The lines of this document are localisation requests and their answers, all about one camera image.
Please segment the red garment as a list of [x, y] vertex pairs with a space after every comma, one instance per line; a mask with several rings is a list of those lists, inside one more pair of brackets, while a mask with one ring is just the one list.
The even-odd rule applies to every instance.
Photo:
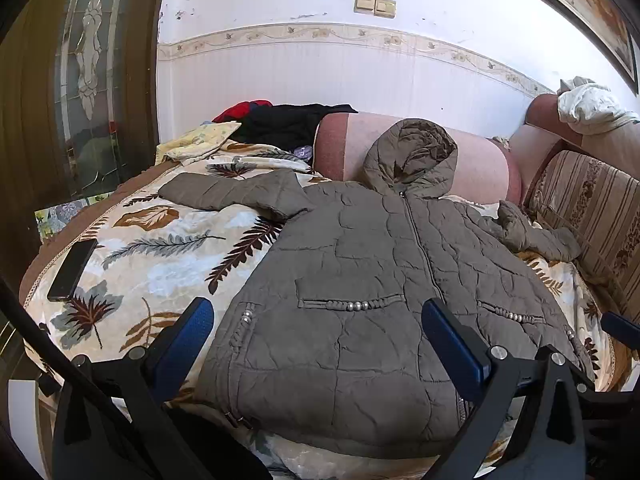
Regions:
[[240, 122], [245, 116], [250, 114], [256, 108], [268, 106], [272, 107], [272, 103], [267, 100], [243, 101], [230, 106], [217, 117], [212, 119], [215, 124], [222, 122]]

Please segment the leaf-patterned plush blanket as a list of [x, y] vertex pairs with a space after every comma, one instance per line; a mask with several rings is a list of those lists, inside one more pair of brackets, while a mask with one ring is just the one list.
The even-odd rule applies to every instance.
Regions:
[[[448, 200], [471, 205], [485, 217], [497, 218], [498, 200], [488, 191], [508, 187], [503, 181], [520, 177], [515, 162], [503, 153], [503, 146], [485, 142], [491, 156], [488, 169], [463, 166], [454, 177]], [[121, 358], [135, 346], [149, 347], [160, 330], [171, 326], [196, 296], [207, 297], [215, 311], [214, 330], [196, 358], [172, 408], [201, 416], [218, 425], [220, 415], [195, 396], [206, 352], [232, 297], [257, 268], [274, 240], [276, 231], [258, 226], [258, 212], [245, 206], [231, 206], [221, 214], [196, 212], [159, 198], [157, 191], [171, 178], [185, 171], [226, 174], [236, 180], [256, 177], [276, 169], [293, 169], [303, 186], [329, 180], [341, 181], [342, 162], [337, 169], [314, 169], [297, 156], [264, 144], [227, 141], [207, 158], [190, 156], [177, 165], [162, 162], [139, 177], [122, 184], [109, 198], [69, 218], [55, 236], [51, 235], [29, 267], [21, 284], [21, 298], [32, 318], [42, 323], [66, 356], [87, 353], [93, 361]], [[347, 179], [355, 180], [352, 172]], [[63, 302], [47, 300], [47, 291], [75, 242], [98, 241], [73, 297]], [[242, 240], [236, 263], [229, 263], [213, 296], [208, 292], [208, 274], [224, 261]], [[544, 283], [567, 318], [568, 325], [588, 352], [597, 390], [620, 387], [631, 372], [631, 354], [601, 328], [604, 307], [593, 288], [579, 274], [575, 263], [554, 263], [526, 252], [518, 256]], [[262, 430], [231, 430], [235, 438], [256, 454], [280, 479], [417, 479], [435, 458], [420, 460], [378, 460], [333, 453], [322, 448], [294, 443]]]

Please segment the beige wall switch panel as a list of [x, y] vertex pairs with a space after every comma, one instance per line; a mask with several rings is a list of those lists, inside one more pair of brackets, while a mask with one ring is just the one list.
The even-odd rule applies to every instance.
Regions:
[[354, 11], [373, 14], [380, 18], [394, 18], [396, 2], [394, 0], [354, 0]]

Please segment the wooden glass-panel door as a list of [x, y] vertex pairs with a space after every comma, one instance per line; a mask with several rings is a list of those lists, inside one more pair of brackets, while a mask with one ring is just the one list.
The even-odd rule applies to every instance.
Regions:
[[1, 0], [1, 273], [40, 246], [35, 214], [152, 165], [160, 0]]

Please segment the pink bolster pillow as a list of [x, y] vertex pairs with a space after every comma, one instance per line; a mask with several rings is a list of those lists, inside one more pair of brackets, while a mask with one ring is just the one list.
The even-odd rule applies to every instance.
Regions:
[[[397, 117], [372, 114], [329, 114], [314, 138], [314, 171], [331, 180], [362, 182], [362, 164], [374, 141]], [[523, 183], [518, 164], [498, 142], [449, 128], [458, 146], [458, 162], [450, 193], [479, 204], [508, 200], [519, 204]]]

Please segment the yellow floral pillow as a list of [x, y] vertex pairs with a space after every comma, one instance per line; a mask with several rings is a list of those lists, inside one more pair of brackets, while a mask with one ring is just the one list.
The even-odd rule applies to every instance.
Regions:
[[178, 162], [186, 166], [198, 162], [220, 150], [240, 127], [239, 122], [206, 122], [178, 139], [158, 144], [155, 165]]

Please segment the striped beige cushion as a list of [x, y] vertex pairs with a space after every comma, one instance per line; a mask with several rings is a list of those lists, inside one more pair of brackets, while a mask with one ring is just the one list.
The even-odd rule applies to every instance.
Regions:
[[639, 181], [577, 152], [554, 155], [528, 194], [542, 224], [570, 229], [584, 278], [639, 321]]

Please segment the purple patterned small cloth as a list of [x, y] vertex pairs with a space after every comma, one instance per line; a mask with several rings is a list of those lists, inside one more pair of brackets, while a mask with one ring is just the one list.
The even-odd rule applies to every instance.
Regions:
[[305, 162], [310, 162], [314, 156], [314, 148], [311, 145], [300, 146], [294, 150], [293, 155]]

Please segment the black garment pile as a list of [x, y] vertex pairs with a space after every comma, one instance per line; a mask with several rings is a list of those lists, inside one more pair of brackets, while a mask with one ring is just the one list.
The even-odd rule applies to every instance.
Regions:
[[348, 104], [258, 106], [230, 136], [235, 142], [268, 144], [288, 152], [314, 144], [318, 125], [331, 114], [357, 114]]

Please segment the white crumpled cloth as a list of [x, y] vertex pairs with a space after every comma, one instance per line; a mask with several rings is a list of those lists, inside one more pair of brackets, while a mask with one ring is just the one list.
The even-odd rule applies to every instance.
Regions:
[[610, 133], [639, 122], [639, 114], [621, 106], [610, 88], [589, 78], [562, 79], [556, 94], [559, 121], [583, 136]]

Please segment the olive quilted hooded jacket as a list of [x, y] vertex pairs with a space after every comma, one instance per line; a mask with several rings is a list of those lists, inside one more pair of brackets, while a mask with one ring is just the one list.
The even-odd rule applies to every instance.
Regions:
[[216, 330], [198, 400], [230, 422], [341, 454], [437, 455], [471, 408], [423, 333], [432, 298], [486, 344], [523, 359], [552, 346], [591, 374], [521, 259], [576, 259], [572, 232], [537, 229], [511, 203], [491, 219], [453, 202], [457, 159], [444, 128], [405, 119], [373, 143], [361, 182], [303, 186], [274, 170], [243, 181], [184, 172], [165, 184], [173, 203], [243, 205], [281, 225]]

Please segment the black smartphone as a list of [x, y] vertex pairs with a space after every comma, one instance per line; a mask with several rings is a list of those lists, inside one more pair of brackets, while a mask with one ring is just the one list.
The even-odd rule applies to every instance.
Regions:
[[97, 247], [98, 241], [95, 238], [78, 240], [73, 244], [55, 275], [47, 293], [47, 300], [59, 302], [73, 297], [81, 275]]

